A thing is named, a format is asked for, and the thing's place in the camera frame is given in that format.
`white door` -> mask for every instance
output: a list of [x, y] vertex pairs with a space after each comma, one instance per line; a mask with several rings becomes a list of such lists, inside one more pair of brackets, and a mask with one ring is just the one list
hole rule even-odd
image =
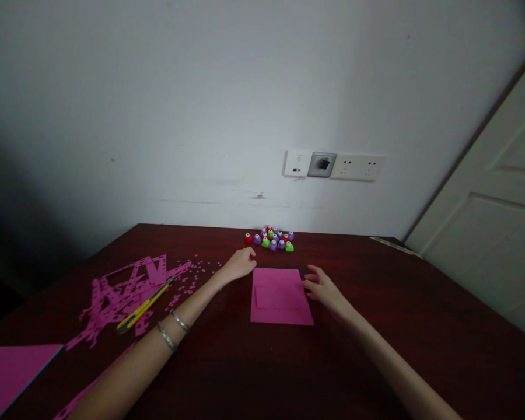
[[525, 73], [406, 244], [525, 331]]

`person's left hand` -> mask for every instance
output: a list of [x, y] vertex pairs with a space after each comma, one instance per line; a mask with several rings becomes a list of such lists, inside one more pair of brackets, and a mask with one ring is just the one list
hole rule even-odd
[[218, 271], [217, 275], [222, 277], [226, 282], [246, 276], [253, 268], [257, 266], [257, 262], [251, 257], [255, 256], [255, 251], [251, 247], [235, 251], [235, 254], [228, 262]]

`power outlet cover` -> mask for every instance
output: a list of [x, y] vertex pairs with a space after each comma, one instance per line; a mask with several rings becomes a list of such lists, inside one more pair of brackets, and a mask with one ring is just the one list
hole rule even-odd
[[304, 177], [309, 170], [309, 162], [312, 153], [306, 150], [288, 150], [286, 152], [286, 164], [284, 165], [284, 176]]
[[375, 181], [386, 161], [385, 156], [338, 154], [331, 179]]

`hand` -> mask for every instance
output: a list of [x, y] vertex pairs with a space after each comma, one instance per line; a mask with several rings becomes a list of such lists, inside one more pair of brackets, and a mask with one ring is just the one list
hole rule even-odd
[[226, 283], [246, 276], [257, 266], [257, 262], [251, 259], [254, 256], [255, 251], [251, 247], [235, 251], [235, 254], [218, 271], [218, 276], [225, 279]]
[[303, 287], [309, 291], [307, 294], [309, 299], [319, 300], [328, 310], [337, 315], [341, 315], [351, 306], [322, 269], [314, 265], [308, 265], [307, 268], [315, 273], [306, 274], [302, 282]]

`yellow utility knife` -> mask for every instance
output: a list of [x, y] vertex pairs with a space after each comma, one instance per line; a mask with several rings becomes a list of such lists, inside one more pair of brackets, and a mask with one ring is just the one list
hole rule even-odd
[[175, 276], [167, 280], [158, 290], [155, 292], [152, 297], [146, 300], [141, 304], [138, 309], [132, 312], [123, 322], [117, 325], [117, 333], [124, 334], [132, 328], [132, 326], [146, 313], [146, 311], [152, 306], [156, 300], [162, 295], [163, 292], [167, 290]]

